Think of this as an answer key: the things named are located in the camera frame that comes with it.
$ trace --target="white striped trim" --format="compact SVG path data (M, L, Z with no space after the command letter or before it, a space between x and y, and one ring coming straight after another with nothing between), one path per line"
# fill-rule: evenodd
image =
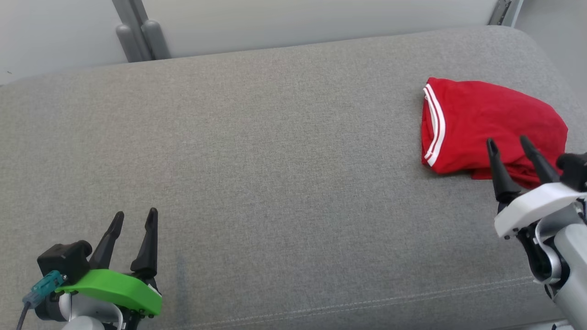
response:
M442 108L440 107L440 103L436 99L436 95L434 94L430 84L426 84L426 87L424 87L424 93L426 94L425 98L428 101L430 116L433 119L432 128L434 132L434 138L432 139L432 143L430 143L430 147L428 147L428 152L424 158L428 161L430 166L433 166L436 162L436 159L438 158L438 154L440 153L442 142L444 141L446 123L444 122L444 114L442 112Z

